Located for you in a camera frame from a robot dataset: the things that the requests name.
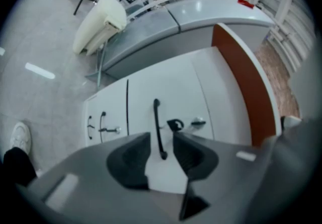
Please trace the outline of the person's white shoe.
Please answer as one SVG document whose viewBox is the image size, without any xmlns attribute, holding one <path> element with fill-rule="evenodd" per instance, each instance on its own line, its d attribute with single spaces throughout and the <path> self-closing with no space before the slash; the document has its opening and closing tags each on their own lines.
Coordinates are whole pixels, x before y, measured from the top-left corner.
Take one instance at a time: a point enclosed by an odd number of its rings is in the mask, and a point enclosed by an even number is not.
<svg viewBox="0 0 322 224">
<path fill-rule="evenodd" d="M 19 148 L 29 155 L 31 150 L 31 134 L 29 127 L 23 122 L 18 122 L 12 131 L 10 148 Z"/>
</svg>

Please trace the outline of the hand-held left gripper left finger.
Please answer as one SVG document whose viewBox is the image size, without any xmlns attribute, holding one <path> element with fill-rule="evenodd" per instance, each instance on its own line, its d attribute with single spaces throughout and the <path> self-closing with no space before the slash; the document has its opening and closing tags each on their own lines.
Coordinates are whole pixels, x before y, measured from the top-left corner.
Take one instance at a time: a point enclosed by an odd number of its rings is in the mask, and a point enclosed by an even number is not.
<svg viewBox="0 0 322 224">
<path fill-rule="evenodd" d="M 140 134 L 111 151 L 107 157 L 108 171 L 125 188 L 148 190 L 145 167 L 150 154 L 150 134 Z"/>
</svg>

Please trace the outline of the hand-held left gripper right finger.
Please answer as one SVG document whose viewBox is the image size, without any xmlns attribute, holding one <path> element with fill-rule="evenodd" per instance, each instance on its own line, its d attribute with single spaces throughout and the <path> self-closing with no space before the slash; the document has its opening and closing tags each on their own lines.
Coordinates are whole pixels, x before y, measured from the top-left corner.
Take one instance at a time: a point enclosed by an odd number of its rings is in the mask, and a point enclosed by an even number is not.
<svg viewBox="0 0 322 224">
<path fill-rule="evenodd" d="M 213 149 L 214 141 L 200 136 L 175 132 L 174 155 L 189 181 L 203 180 L 215 170 L 219 156 Z"/>
</svg>

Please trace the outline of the person's black trousers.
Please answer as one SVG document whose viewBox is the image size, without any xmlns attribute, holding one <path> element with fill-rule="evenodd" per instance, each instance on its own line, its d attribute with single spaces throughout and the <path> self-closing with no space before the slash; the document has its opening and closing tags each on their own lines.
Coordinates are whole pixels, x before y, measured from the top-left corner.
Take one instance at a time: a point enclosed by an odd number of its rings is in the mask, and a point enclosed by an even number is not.
<svg viewBox="0 0 322 224">
<path fill-rule="evenodd" d="M 36 178 L 36 171 L 25 151 L 13 147 L 5 153 L 0 163 L 1 185 L 15 183 L 27 187 Z"/>
</svg>

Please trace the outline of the white desk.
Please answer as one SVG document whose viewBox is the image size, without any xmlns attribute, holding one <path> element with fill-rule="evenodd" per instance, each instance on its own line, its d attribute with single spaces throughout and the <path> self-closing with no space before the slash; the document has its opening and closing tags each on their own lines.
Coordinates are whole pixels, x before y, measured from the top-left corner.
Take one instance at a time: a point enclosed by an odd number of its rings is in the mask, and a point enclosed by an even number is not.
<svg viewBox="0 0 322 224">
<path fill-rule="evenodd" d="M 212 46 L 188 52 L 208 109 L 214 141 L 260 145 L 281 132 L 279 112 L 270 82 L 244 41 L 223 23 L 213 28 Z M 127 80 L 127 135 L 128 127 Z"/>
</svg>

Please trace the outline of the white cabinet door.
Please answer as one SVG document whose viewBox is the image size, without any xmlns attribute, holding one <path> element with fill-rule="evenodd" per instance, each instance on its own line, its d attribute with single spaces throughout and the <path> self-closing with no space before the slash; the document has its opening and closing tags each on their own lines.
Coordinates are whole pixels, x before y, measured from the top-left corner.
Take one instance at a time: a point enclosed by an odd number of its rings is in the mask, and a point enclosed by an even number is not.
<svg viewBox="0 0 322 224">
<path fill-rule="evenodd" d="M 201 117 L 206 124 L 198 130 L 183 130 L 213 140 L 211 121 L 203 91 L 189 58 L 172 58 L 142 69 L 128 77 L 128 127 L 130 134 L 150 133 L 151 154 L 145 174 L 151 190 L 184 194 L 188 178 L 173 152 L 173 133 L 167 125 L 171 119 L 185 124 Z M 160 136 L 168 157 L 159 154 L 153 101 L 159 99 Z"/>
<path fill-rule="evenodd" d="M 116 140 L 127 135 L 127 80 L 121 79 L 105 87 L 97 96 L 98 130 L 100 116 L 103 111 L 106 116 L 102 119 L 102 127 L 107 129 L 121 128 L 121 132 L 102 132 L 103 142 Z"/>
<path fill-rule="evenodd" d="M 92 116 L 90 120 L 90 125 L 94 128 L 90 128 L 90 134 L 92 140 L 89 140 L 87 133 L 87 120 L 89 116 Z M 97 111 L 97 95 L 93 95 L 84 102 L 84 134 L 85 134 L 85 143 L 86 146 L 92 146 L 100 143 L 98 138 L 98 111 Z"/>
</svg>

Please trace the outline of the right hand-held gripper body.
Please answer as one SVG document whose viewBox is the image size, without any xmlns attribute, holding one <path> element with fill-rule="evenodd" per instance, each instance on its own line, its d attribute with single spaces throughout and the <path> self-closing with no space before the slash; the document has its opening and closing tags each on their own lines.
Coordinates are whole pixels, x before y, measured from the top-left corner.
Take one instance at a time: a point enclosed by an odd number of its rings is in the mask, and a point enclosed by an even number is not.
<svg viewBox="0 0 322 224">
<path fill-rule="evenodd" d="M 311 221 L 316 215 L 316 121 L 277 138 L 261 182 L 262 221 Z"/>
</svg>

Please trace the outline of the grey long-handled dustpan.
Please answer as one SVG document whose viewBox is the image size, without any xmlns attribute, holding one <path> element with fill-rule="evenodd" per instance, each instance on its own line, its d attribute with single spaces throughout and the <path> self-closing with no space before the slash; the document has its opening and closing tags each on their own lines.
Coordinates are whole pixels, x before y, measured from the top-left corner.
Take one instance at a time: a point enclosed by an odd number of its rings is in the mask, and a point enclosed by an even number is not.
<svg viewBox="0 0 322 224">
<path fill-rule="evenodd" d="M 102 78 L 102 68 L 103 62 L 105 60 L 106 55 L 106 47 L 108 42 L 106 41 L 101 47 L 96 50 L 96 67 L 95 71 L 85 75 L 85 78 L 89 81 L 95 82 L 97 89 L 99 89 L 101 85 L 101 78 Z"/>
</svg>

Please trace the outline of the white trash bin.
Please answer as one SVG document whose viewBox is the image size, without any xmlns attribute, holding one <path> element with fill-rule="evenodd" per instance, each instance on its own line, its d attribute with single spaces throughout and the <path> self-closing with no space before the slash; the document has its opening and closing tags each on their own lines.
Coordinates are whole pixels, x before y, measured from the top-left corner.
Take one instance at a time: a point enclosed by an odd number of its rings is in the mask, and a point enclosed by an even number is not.
<svg viewBox="0 0 322 224">
<path fill-rule="evenodd" d="M 127 25 L 124 7 L 117 0 L 98 0 L 79 26 L 72 50 L 92 55 L 114 35 L 122 32 Z"/>
</svg>

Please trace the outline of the red paper decoration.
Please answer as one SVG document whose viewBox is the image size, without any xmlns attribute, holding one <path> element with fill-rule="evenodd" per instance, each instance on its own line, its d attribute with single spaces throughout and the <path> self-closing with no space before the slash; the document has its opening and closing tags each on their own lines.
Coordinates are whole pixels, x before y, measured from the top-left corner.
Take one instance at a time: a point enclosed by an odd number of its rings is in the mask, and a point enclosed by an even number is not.
<svg viewBox="0 0 322 224">
<path fill-rule="evenodd" d="M 250 9 L 253 9 L 255 7 L 254 4 L 248 2 L 247 0 L 237 0 L 237 2 L 243 6 L 250 8 Z"/>
</svg>

